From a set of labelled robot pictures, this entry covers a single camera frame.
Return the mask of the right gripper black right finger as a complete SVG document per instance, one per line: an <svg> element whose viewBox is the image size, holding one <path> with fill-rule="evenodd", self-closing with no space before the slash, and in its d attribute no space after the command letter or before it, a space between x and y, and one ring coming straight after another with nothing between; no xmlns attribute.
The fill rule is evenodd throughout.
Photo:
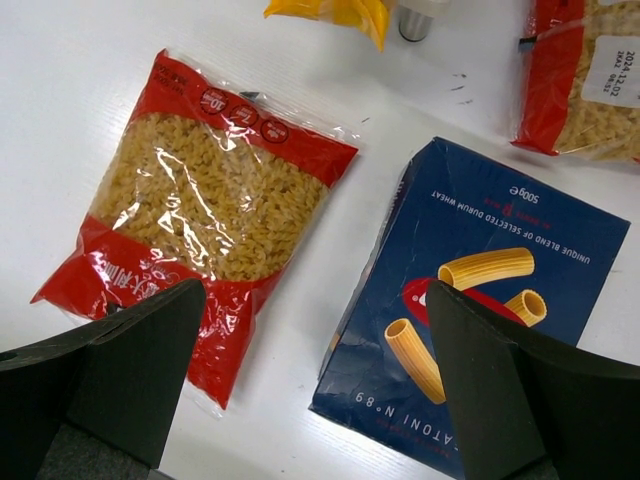
<svg viewBox="0 0 640 480"><path fill-rule="evenodd" d="M466 478L638 478L637 366L517 324L440 281L427 311Z"/></svg>

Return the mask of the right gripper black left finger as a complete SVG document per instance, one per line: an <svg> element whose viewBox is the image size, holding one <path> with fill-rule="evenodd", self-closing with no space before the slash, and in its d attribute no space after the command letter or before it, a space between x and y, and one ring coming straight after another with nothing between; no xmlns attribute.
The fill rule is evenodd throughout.
<svg viewBox="0 0 640 480"><path fill-rule="evenodd" d="M198 337L197 279L1 355L4 479L162 479Z"/></svg>

